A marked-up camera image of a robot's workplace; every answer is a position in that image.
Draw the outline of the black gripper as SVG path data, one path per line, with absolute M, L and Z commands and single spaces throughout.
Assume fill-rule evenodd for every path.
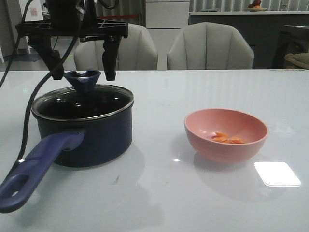
M 107 81 L 114 81 L 120 42 L 128 37 L 127 23 L 97 17 L 93 0 L 47 0 L 46 5 L 49 19 L 25 21 L 16 29 L 20 36 L 28 36 L 28 45 L 48 70 L 55 69 L 61 61 L 59 52 L 52 49 L 51 36 L 78 35 L 81 42 L 104 40 L 104 73 Z

